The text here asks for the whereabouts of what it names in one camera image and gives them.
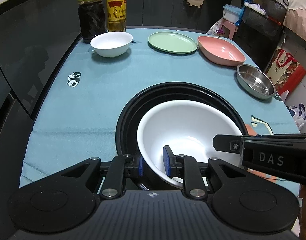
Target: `dish rack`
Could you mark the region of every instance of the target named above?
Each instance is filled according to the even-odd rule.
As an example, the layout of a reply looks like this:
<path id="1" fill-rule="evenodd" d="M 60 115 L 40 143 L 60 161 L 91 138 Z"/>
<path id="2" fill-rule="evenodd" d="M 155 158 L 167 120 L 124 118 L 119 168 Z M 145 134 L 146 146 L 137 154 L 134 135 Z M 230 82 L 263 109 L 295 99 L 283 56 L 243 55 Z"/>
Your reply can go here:
<path id="1" fill-rule="evenodd" d="M 287 8 L 275 0 L 250 0 L 250 3 L 259 4 L 266 15 L 245 7 L 233 41 L 264 71 L 283 34 Z"/>

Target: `black pot rim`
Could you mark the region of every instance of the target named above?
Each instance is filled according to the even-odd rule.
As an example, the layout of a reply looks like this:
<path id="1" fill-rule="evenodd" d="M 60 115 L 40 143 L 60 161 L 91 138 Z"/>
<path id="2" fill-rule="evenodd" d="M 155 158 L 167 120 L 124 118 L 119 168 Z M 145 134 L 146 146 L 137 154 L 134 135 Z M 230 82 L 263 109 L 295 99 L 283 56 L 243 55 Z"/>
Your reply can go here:
<path id="1" fill-rule="evenodd" d="M 164 82 L 164 83 L 159 83 L 159 84 L 150 86 L 150 87 L 145 88 L 144 90 L 140 91 L 134 97 L 132 97 L 129 100 L 129 102 L 125 105 L 125 107 L 123 108 L 123 110 L 122 110 L 122 112 L 121 112 L 121 114 L 118 118 L 117 125 L 116 125 L 116 132 L 115 132 L 115 145 L 116 145 L 116 150 L 117 150 L 118 155 L 126 154 L 126 152 L 124 152 L 124 149 L 122 148 L 122 147 L 124 147 L 124 146 L 122 146 L 123 145 L 122 141 L 124 140 L 123 132 L 124 132 L 125 126 L 127 125 L 126 124 L 126 119 L 128 119 L 131 110 L 136 106 L 137 102 L 139 102 L 141 99 L 143 99 L 143 97 L 146 97 L 150 93 L 157 92 L 158 90 L 162 90 L 165 87 L 191 88 L 191 89 L 194 89 L 198 92 L 204 93 L 205 95 L 211 96 L 217 102 L 219 102 L 222 106 L 224 106 L 232 114 L 232 116 L 234 116 L 234 118 L 235 118 L 234 122 L 236 123 L 236 125 L 240 129 L 241 133 L 243 135 L 248 135 L 248 131 L 246 129 L 246 126 L 245 126 L 245 123 L 244 123 L 242 117 L 238 114 L 238 112 L 235 110 L 235 108 L 228 101 L 226 101 L 223 97 L 221 97 L 217 93 L 215 93 L 212 90 L 209 90 L 205 87 L 195 85 L 195 84 L 192 84 L 192 83 Z M 140 185 L 138 184 L 138 186 L 140 186 L 142 189 L 147 189 L 142 183 L 140 183 Z"/>

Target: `green plate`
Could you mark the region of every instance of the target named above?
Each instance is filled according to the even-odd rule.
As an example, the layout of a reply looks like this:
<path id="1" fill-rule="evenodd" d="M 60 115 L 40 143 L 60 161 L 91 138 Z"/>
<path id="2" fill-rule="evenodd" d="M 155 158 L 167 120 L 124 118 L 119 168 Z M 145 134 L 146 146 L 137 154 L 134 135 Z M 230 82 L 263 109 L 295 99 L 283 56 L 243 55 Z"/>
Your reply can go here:
<path id="1" fill-rule="evenodd" d="M 153 33 L 148 38 L 149 44 L 162 51 L 185 54 L 197 49 L 197 44 L 190 37 L 174 32 Z"/>

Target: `panda print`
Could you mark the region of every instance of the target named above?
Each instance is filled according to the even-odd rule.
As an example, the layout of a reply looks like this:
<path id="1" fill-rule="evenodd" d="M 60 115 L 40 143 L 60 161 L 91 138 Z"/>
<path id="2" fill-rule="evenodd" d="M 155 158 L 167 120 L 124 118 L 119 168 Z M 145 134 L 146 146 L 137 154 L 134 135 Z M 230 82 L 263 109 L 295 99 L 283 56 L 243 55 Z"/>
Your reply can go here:
<path id="1" fill-rule="evenodd" d="M 68 76 L 68 82 L 66 83 L 69 87 L 76 87 L 80 82 L 81 73 L 80 72 L 72 72 Z"/>

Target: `pink rectangular bowl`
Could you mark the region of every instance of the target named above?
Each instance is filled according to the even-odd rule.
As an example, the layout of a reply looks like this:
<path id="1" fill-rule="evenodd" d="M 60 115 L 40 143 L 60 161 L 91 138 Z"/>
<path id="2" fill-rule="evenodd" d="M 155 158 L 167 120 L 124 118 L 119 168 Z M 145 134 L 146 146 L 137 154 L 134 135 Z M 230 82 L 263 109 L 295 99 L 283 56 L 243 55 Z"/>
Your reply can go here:
<path id="1" fill-rule="evenodd" d="M 199 36 L 197 44 L 210 61 L 219 65 L 236 67 L 246 60 L 237 47 L 219 37 Z"/>

